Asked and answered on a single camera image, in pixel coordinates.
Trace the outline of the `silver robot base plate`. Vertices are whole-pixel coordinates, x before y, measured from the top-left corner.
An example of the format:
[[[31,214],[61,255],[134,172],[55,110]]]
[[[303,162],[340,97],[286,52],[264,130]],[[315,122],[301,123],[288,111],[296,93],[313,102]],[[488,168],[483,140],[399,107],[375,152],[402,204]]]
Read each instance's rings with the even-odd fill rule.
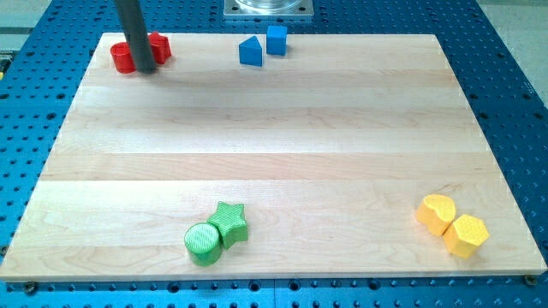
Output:
[[[229,18],[312,17],[313,0],[224,0],[223,15]]]

